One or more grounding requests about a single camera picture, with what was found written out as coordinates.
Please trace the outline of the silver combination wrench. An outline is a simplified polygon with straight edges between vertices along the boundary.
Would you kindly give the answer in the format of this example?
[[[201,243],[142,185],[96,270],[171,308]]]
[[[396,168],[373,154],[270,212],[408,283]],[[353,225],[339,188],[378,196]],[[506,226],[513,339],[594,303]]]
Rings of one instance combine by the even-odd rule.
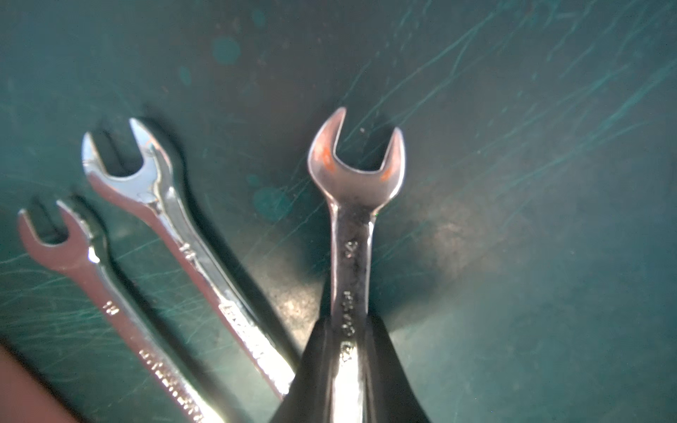
[[[199,230],[176,149],[149,123],[132,118],[129,125],[142,157],[140,169],[128,176],[111,174],[88,131],[81,144],[86,179],[102,198],[145,222],[164,241],[264,380],[284,398],[294,381],[294,356],[266,328]]]
[[[28,255],[79,286],[188,421],[226,422],[225,412],[209,398],[115,272],[99,220],[74,199],[58,200],[56,207],[67,229],[61,243],[40,238],[29,211],[19,210],[19,238]]]

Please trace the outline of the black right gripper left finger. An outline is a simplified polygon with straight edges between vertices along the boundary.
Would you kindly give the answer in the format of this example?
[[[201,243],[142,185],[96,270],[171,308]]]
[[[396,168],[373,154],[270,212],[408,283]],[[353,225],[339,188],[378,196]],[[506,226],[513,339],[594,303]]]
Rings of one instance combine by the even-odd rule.
[[[315,323],[289,393],[273,414],[271,423],[326,423],[331,410],[331,319]]]

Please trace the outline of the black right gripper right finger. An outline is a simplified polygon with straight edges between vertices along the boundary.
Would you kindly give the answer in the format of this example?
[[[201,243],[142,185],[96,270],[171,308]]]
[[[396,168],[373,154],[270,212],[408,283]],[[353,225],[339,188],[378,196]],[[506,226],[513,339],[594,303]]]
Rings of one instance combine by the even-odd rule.
[[[368,315],[365,333],[367,422],[430,422],[384,324]]]

